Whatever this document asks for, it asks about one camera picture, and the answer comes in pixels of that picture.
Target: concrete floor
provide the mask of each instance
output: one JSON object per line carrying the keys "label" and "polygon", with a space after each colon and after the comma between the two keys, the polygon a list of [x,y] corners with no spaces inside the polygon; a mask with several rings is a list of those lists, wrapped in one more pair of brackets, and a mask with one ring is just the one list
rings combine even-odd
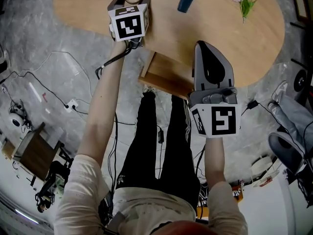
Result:
{"label": "concrete floor", "polygon": [[[300,70],[299,66],[290,62],[291,58],[302,60],[300,48],[302,32],[289,24],[289,22],[296,21],[293,0],[277,0],[277,2],[286,22],[285,42],[275,63],[263,79],[248,87],[238,88],[238,101],[243,104],[243,109],[253,99],[267,106],[277,85],[282,80],[293,84],[295,75]],[[83,101],[90,102],[91,94],[97,84],[94,71],[107,60],[112,48],[111,38],[64,25],[53,13],[52,0],[6,0],[4,9],[5,14],[0,16],[0,44],[10,53],[12,68],[0,74],[0,79],[6,77],[11,71],[36,70],[34,74],[63,102],[67,103],[73,98],[80,99],[77,109],[87,112],[89,105]],[[147,56],[148,51],[141,48],[132,51],[125,58],[116,110],[119,121],[135,123],[143,88],[137,82],[137,78]],[[29,83],[33,84],[39,95],[46,93],[46,101],[38,100]],[[15,75],[12,75],[4,84],[14,100],[23,100],[35,127],[44,121],[46,132],[49,135],[57,133],[72,154],[76,153],[86,123],[85,115],[76,112],[67,113],[62,103],[31,75],[26,75],[25,78],[15,78]],[[292,90],[289,94],[296,96]],[[9,104],[9,96],[1,93],[0,130],[14,145],[18,145],[21,142],[21,131],[9,124]],[[158,91],[156,95],[157,123],[164,130],[165,135],[170,112],[170,95]],[[229,182],[248,180],[251,163],[260,155],[272,155],[268,146],[268,134],[277,127],[272,116],[260,106],[244,114],[240,135],[224,139],[225,177]],[[134,138],[135,127],[120,124],[118,128],[116,167],[119,172]],[[195,130],[196,126],[192,122],[191,149],[194,156],[204,145],[204,138],[197,136]],[[105,161],[112,148],[114,136],[113,132]],[[159,154],[160,144],[157,144],[156,156],[159,157]],[[156,168],[159,167],[159,159],[157,159]],[[200,169],[204,172],[203,160]],[[102,170],[110,185],[107,163],[103,163]]]}

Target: oval tabletop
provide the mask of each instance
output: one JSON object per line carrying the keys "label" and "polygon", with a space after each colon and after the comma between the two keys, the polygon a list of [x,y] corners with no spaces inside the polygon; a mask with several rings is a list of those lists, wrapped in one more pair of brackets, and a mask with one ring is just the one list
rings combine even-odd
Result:
{"label": "oval tabletop", "polygon": [[[54,0],[56,15],[67,25],[109,35],[107,6],[112,0]],[[151,0],[145,47],[192,66],[196,41],[216,47],[232,64],[235,86],[261,79],[277,57],[285,23],[276,0],[257,0],[243,23],[232,0],[193,0],[187,13],[179,0]]]}

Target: green leaves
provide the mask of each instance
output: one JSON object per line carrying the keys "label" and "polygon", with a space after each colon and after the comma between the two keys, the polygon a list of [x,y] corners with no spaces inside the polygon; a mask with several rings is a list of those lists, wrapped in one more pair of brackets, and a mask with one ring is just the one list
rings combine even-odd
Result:
{"label": "green leaves", "polygon": [[241,10],[241,14],[243,16],[244,22],[245,22],[246,17],[248,16],[249,11],[254,6],[256,1],[257,0],[255,0],[255,1],[253,1],[253,0],[242,0],[240,2],[240,10]]}

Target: black pants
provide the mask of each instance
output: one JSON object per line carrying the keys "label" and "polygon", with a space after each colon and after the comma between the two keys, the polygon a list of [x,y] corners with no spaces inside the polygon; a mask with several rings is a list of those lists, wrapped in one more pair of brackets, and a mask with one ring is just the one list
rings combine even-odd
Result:
{"label": "black pants", "polygon": [[141,187],[180,197],[196,209],[200,182],[195,174],[190,149],[190,116],[186,102],[172,96],[165,158],[160,179],[156,179],[157,117],[155,94],[143,94],[138,110],[135,138],[128,150],[116,188]]}

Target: beige shirt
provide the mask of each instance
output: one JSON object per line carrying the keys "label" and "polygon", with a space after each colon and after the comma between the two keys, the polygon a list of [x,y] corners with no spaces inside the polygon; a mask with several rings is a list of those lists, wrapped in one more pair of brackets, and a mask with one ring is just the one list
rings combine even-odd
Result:
{"label": "beige shirt", "polygon": [[[98,215],[100,201],[109,192],[98,163],[77,155],[58,207],[55,235],[102,235]],[[196,213],[185,200],[146,188],[119,188],[114,193],[113,214],[121,212],[121,235],[149,235],[160,224],[180,220],[194,221]],[[209,227],[217,234],[247,235],[244,216],[226,182],[216,184],[208,197]]]}

